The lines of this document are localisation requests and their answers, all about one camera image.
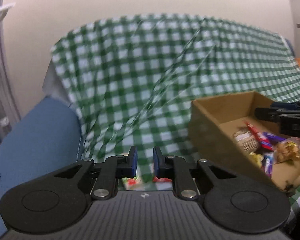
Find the clear bag of round crackers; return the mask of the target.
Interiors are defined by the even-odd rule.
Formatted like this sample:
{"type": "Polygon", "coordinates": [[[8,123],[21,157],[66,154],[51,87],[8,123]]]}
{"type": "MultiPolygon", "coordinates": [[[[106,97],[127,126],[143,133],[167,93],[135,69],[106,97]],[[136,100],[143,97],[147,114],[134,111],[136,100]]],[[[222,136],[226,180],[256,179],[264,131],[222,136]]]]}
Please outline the clear bag of round crackers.
{"type": "Polygon", "coordinates": [[[274,158],[276,163],[300,159],[300,139],[290,137],[275,145],[274,158]]]}

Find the purple candy wrapper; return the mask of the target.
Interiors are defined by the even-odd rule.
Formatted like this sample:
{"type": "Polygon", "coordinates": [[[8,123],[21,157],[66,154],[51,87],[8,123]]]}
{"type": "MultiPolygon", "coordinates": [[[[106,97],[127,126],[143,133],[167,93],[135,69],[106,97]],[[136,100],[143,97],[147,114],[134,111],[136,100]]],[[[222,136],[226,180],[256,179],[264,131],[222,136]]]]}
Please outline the purple candy wrapper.
{"type": "Polygon", "coordinates": [[[262,134],[268,139],[271,146],[271,150],[266,150],[266,152],[263,154],[262,170],[269,178],[271,178],[273,173],[273,165],[275,164],[275,146],[279,142],[283,142],[285,138],[269,132],[262,132],[262,134]]]}

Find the red snack packet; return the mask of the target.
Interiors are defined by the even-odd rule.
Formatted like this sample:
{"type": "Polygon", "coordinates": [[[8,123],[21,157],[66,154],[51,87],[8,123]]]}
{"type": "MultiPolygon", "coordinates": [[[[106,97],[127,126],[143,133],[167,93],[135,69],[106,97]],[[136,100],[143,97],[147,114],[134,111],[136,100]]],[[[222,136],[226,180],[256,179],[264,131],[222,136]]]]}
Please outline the red snack packet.
{"type": "Polygon", "coordinates": [[[259,143],[260,147],[268,152],[273,152],[274,148],[270,141],[251,123],[244,121],[249,131],[253,134],[257,142],[259,143]]]}

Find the red green candy wrapper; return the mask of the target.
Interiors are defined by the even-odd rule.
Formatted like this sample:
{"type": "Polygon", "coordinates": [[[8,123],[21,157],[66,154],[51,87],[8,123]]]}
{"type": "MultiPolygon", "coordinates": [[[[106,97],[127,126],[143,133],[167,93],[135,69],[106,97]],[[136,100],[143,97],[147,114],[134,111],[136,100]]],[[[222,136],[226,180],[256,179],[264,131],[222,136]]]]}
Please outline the red green candy wrapper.
{"type": "MultiPolygon", "coordinates": [[[[121,179],[126,190],[143,190],[144,183],[140,176],[134,178],[123,178],[121,179]]],[[[172,180],[168,178],[157,178],[154,177],[152,180],[154,183],[171,183],[172,180]]]]}

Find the clear nut brittle pack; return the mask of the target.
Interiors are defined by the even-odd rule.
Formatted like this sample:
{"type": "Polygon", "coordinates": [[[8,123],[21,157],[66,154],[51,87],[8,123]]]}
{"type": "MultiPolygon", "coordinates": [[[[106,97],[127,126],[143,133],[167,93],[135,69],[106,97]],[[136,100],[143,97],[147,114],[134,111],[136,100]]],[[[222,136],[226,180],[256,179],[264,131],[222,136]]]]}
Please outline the clear nut brittle pack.
{"type": "Polygon", "coordinates": [[[248,128],[241,127],[233,134],[233,138],[246,153],[256,152],[259,148],[258,141],[248,128]]]}

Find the yellow snack bar pack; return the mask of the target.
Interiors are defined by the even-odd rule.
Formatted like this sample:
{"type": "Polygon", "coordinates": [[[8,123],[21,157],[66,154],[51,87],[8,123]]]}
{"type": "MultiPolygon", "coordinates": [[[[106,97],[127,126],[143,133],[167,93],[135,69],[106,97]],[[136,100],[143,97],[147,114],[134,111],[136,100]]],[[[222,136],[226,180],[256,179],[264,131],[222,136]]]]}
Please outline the yellow snack bar pack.
{"type": "Polygon", "coordinates": [[[262,167],[262,161],[264,160],[263,155],[254,152],[249,153],[249,159],[259,168],[262,167]]]}

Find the brown cardboard box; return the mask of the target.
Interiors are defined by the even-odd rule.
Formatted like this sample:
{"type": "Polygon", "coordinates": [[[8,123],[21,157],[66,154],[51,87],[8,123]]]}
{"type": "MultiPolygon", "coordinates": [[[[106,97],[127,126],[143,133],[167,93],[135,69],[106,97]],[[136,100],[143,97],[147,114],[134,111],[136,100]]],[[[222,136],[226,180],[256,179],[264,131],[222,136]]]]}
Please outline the brown cardboard box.
{"type": "Polygon", "coordinates": [[[191,102],[189,137],[199,156],[230,171],[245,175],[266,185],[284,190],[300,185],[300,158],[273,166],[271,177],[253,163],[234,139],[245,128],[245,122],[260,132],[279,135],[273,122],[257,120],[256,107],[268,108],[273,101],[255,91],[199,98],[191,102]]]}

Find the blue sofa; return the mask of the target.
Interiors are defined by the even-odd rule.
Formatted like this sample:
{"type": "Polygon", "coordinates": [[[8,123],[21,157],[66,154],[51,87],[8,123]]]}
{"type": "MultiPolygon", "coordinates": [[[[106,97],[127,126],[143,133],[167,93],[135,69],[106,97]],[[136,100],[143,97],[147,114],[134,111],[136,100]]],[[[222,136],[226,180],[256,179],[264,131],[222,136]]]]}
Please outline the blue sofa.
{"type": "MultiPolygon", "coordinates": [[[[0,200],[9,189],[81,158],[79,120],[65,103],[44,98],[0,144],[0,200]]],[[[0,237],[6,226],[0,215],[0,237]]]]}

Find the green white checkered cloth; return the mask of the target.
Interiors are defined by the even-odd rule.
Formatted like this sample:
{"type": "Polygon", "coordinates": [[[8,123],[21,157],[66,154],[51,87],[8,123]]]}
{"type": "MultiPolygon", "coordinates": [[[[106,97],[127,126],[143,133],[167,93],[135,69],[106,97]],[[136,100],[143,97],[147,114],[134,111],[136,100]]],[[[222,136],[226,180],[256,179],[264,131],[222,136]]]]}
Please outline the green white checkered cloth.
{"type": "Polygon", "coordinates": [[[51,48],[57,77],[81,123],[83,157],[138,148],[138,176],[153,183],[153,148],[192,161],[187,127],[196,98],[256,91],[300,101],[300,67],[277,33],[208,16],[135,15],[88,23],[51,48]]]}

